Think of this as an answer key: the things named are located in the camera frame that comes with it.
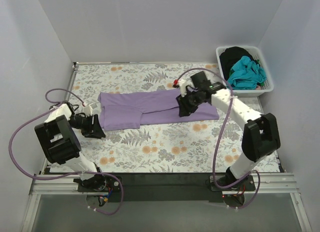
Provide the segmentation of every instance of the purple pants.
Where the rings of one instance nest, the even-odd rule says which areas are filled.
[[[140,125],[219,119],[216,107],[208,103],[199,105],[190,116],[179,117],[176,100],[179,94],[179,89],[123,94],[101,92],[98,98],[101,103],[101,127],[105,131],[114,131],[139,129]]]

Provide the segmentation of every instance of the folded garment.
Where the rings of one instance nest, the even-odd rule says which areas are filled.
[[[208,103],[190,116],[179,117],[179,89],[110,94],[101,92],[100,125],[105,131],[138,129],[140,125],[217,120],[217,108]]]
[[[258,63],[248,56],[243,56],[231,68],[228,82],[234,90],[255,90],[257,84],[266,80],[266,72]]]
[[[227,48],[222,54],[220,54],[219,59],[221,63],[221,70],[223,72],[223,77],[228,80],[231,75],[231,68],[235,65],[243,56],[248,56],[252,61],[254,58],[241,47],[230,47]]]

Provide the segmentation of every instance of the gray wall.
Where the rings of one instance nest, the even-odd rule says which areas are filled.
[[[39,1],[74,62],[209,62],[257,46],[282,0]]]
[[[262,97],[276,115],[279,156],[294,172],[313,231],[320,231],[320,0],[283,0],[260,47],[275,87]]]
[[[31,179],[14,167],[8,142],[19,125],[48,109],[48,89],[67,87],[72,63],[38,0],[0,0],[0,21],[0,231],[17,232]],[[63,94],[52,97],[62,99]],[[17,161],[31,174],[39,172],[44,160],[35,124],[13,141]]]

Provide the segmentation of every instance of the electrical wire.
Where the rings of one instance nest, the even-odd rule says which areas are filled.
[[[217,141],[216,141],[216,145],[215,145],[215,149],[214,149],[214,154],[213,154],[213,162],[212,162],[212,177],[213,177],[213,182],[214,182],[214,185],[219,188],[219,189],[228,189],[234,185],[236,185],[237,183],[241,182],[244,178],[246,178],[248,175],[251,174],[251,172],[255,172],[257,173],[257,176],[258,176],[258,186],[255,190],[255,193],[253,195],[253,197],[250,199],[250,201],[244,205],[242,205],[241,207],[237,207],[235,209],[243,209],[245,207],[247,207],[254,199],[255,197],[257,196],[258,194],[258,191],[259,191],[259,188],[260,188],[260,175],[259,175],[259,172],[257,170],[252,170],[252,171],[249,171],[248,173],[246,173],[245,175],[243,175],[241,178],[237,179],[235,182],[229,184],[229,185],[226,185],[226,186],[221,186],[218,184],[217,182],[217,178],[216,178],[216,160],[217,160],[217,154],[218,154],[218,149],[219,149],[219,145],[220,145],[220,141],[221,141],[221,138],[222,138],[222,135],[224,133],[224,130],[225,130],[225,127],[226,127],[226,124],[227,124],[227,121],[228,121],[228,118],[229,118],[229,115],[231,113],[231,108],[232,108],[232,104],[233,104],[233,101],[234,101],[234,90],[232,88],[232,86],[230,85],[230,83],[225,80],[225,78],[223,78],[220,74],[218,73],[215,73],[213,72],[212,70],[210,69],[207,69],[207,68],[190,68],[188,70],[186,70],[185,72],[183,72],[179,77],[178,77],[178,81],[181,79],[181,77],[183,75],[185,75],[186,73],[190,72],[190,71],[194,71],[194,70],[201,70],[201,71],[208,71],[212,74],[214,74],[215,76],[219,77],[221,80],[223,80],[226,84],[226,86],[230,89],[230,95],[231,95],[231,98],[230,98],[230,103],[229,103],[229,107],[228,107],[228,110],[226,112],[226,115],[225,115],[225,119],[223,121],[223,124],[221,126],[221,129],[220,129],[220,133],[218,135],[218,138],[217,138]]]
[[[121,208],[122,204],[123,204],[123,201],[124,201],[124,188],[123,188],[123,185],[121,183],[121,181],[116,177],[114,176],[113,174],[110,174],[110,173],[104,173],[104,172],[92,172],[92,171],[76,171],[76,172],[71,172],[71,173],[66,173],[66,174],[63,174],[63,175],[59,175],[59,176],[54,176],[54,177],[38,177],[38,176],[35,176],[35,175],[32,175],[32,174],[29,174],[28,172],[26,172],[19,164],[18,162],[16,161],[14,155],[13,155],[13,151],[12,151],[12,145],[13,145],[13,141],[14,141],[14,138],[15,136],[17,135],[17,133],[22,129],[24,128],[25,126],[29,125],[30,123],[40,119],[41,117],[43,116],[46,116],[48,114],[50,114],[52,111],[56,110],[61,104],[62,102],[61,101],[51,101],[50,99],[48,99],[48,94],[51,92],[51,91],[66,91],[72,95],[74,95],[77,99],[79,99],[82,104],[84,104],[84,101],[78,97],[77,95],[75,95],[73,92],[67,90],[67,89],[64,89],[64,88],[53,88],[53,89],[50,89],[49,91],[47,91],[45,93],[45,99],[50,102],[50,103],[53,103],[53,104],[57,104],[58,105],[56,107],[54,107],[53,109],[45,112],[45,113],[42,113],[40,115],[38,115],[37,117],[35,118],[32,118],[30,119],[29,121],[25,122],[24,124],[20,125],[14,132],[13,134],[11,135],[11,138],[9,140],[9,145],[8,145],[8,151],[9,151],[9,156],[13,162],[13,164],[15,165],[15,167],[21,172],[23,173],[25,176],[33,179],[33,180],[38,180],[38,181],[52,181],[52,180],[57,180],[57,179],[60,179],[60,178],[64,178],[64,177],[67,177],[67,176],[71,176],[71,175],[78,175],[78,174],[82,174],[82,173],[86,173],[86,174],[91,174],[91,175],[103,175],[103,176],[109,176],[113,179],[115,179],[118,183],[119,183],[119,186],[120,186],[120,190],[121,190],[121,199],[120,199],[120,203],[119,203],[119,206],[113,211],[113,212],[107,212],[107,211],[104,211],[104,210],[101,210],[101,209],[96,209],[96,211],[100,212],[100,213],[103,213],[105,215],[114,215],[115,213],[118,212],[118,210]]]

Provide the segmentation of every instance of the floral pattern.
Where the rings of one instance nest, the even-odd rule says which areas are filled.
[[[80,65],[72,91],[86,103],[97,103],[93,113],[100,114],[100,92],[134,93],[170,90],[173,81],[184,71],[205,67],[219,73],[216,64],[110,64]],[[191,71],[185,78],[199,71]],[[206,72],[212,81],[218,77]],[[257,97],[241,100],[262,111]],[[72,104],[79,104],[70,96]],[[105,132],[106,138],[84,138],[75,130],[83,154],[95,162],[104,172],[136,173],[196,173],[211,172],[213,152],[225,114],[218,109],[220,119],[173,124],[142,125],[140,129],[124,129]],[[218,150],[216,171],[225,172],[239,157],[242,131],[231,119],[228,120]],[[278,172],[274,154],[261,161],[260,172]],[[51,165],[51,172],[69,172],[67,167]]]

